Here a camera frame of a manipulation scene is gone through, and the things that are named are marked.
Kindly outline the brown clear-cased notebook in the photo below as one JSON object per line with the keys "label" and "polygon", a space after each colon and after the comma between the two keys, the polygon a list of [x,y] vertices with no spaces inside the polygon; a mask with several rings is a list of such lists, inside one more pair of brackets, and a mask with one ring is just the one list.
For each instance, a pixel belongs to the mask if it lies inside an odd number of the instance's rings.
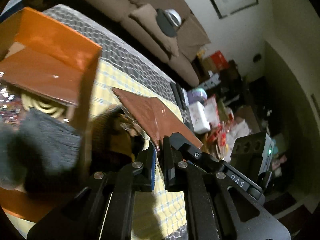
{"label": "brown clear-cased notebook", "polygon": [[141,96],[120,88],[111,88],[129,114],[139,123],[159,152],[165,136],[180,133],[196,148],[202,142],[196,135],[157,97]]}

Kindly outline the white rectangular box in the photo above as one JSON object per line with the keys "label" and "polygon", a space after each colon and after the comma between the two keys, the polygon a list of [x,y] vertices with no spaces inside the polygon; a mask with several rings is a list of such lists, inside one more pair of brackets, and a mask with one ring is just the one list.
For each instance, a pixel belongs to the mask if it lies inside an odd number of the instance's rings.
{"label": "white rectangular box", "polygon": [[204,106],[199,101],[189,105],[189,114],[196,134],[204,134],[210,131],[210,124],[205,116]]}

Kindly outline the purple round container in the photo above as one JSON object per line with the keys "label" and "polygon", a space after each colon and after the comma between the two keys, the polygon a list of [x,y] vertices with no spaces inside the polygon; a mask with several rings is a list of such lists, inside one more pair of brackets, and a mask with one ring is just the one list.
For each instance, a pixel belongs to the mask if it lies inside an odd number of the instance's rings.
{"label": "purple round container", "polygon": [[204,103],[207,100],[207,93],[203,88],[194,88],[187,92],[190,105],[196,102]]}

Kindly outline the grey knit glove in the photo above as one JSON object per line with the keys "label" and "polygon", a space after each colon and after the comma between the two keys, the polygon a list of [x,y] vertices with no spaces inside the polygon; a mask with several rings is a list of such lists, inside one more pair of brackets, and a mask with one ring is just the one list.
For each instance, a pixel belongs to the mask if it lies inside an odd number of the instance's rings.
{"label": "grey knit glove", "polygon": [[56,185],[76,169],[81,141],[72,126],[35,109],[18,129],[1,122],[1,187]]}

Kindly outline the black remote control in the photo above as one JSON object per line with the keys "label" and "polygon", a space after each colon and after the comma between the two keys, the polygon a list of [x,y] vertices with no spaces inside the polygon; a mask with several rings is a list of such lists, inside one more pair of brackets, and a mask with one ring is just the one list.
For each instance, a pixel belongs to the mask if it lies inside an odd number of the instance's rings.
{"label": "black remote control", "polygon": [[187,105],[185,103],[185,98],[184,98],[184,94],[183,94],[183,89],[179,84],[170,83],[172,92],[174,94],[175,100],[177,102],[178,107],[182,108],[183,110],[187,110]]}

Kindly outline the black round pad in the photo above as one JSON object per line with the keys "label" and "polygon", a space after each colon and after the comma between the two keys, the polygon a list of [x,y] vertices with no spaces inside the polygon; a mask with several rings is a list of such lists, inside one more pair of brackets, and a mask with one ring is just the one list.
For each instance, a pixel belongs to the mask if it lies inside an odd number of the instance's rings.
{"label": "black round pad", "polygon": [[176,30],[171,21],[166,16],[165,12],[162,9],[156,9],[156,12],[156,22],[163,34],[168,37],[175,37],[177,35]]}

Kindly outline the white round device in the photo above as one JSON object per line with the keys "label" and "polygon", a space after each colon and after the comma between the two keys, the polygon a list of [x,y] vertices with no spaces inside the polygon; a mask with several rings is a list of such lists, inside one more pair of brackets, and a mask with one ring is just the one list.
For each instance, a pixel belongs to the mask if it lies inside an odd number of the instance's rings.
{"label": "white round device", "polygon": [[179,15],[179,13],[174,10],[174,9],[166,9],[164,11],[165,16],[169,20],[169,22],[175,26],[175,27],[180,27],[182,24],[182,19]]}

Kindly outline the orange cardboard box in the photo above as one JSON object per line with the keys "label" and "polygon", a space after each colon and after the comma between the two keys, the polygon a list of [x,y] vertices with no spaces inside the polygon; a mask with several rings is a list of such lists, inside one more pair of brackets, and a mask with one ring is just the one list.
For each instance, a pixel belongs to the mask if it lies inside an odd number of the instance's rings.
{"label": "orange cardboard box", "polygon": [[1,23],[1,84],[14,95],[1,113],[13,129],[25,115],[21,93],[36,94],[67,107],[57,119],[72,126],[82,137],[74,172],[56,185],[14,190],[1,187],[1,207],[7,213],[38,222],[60,203],[71,198],[87,176],[87,131],[90,99],[101,47],[59,21],[26,7]]}

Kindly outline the brown sofa cushion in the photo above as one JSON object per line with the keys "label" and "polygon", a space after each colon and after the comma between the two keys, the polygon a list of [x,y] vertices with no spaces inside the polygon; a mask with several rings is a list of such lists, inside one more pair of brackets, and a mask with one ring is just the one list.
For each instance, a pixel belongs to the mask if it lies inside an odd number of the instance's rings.
{"label": "brown sofa cushion", "polygon": [[129,17],[135,20],[166,52],[178,57],[177,35],[168,37],[163,34],[156,22],[156,16],[156,9],[149,3],[131,11],[129,14]]}

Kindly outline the brown sofa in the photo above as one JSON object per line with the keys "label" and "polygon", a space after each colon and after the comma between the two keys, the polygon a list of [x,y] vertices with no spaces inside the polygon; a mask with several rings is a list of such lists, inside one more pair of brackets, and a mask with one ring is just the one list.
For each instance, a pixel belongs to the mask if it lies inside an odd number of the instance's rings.
{"label": "brown sofa", "polygon": [[190,87],[200,81],[192,66],[210,39],[185,0],[72,0],[114,22]]}

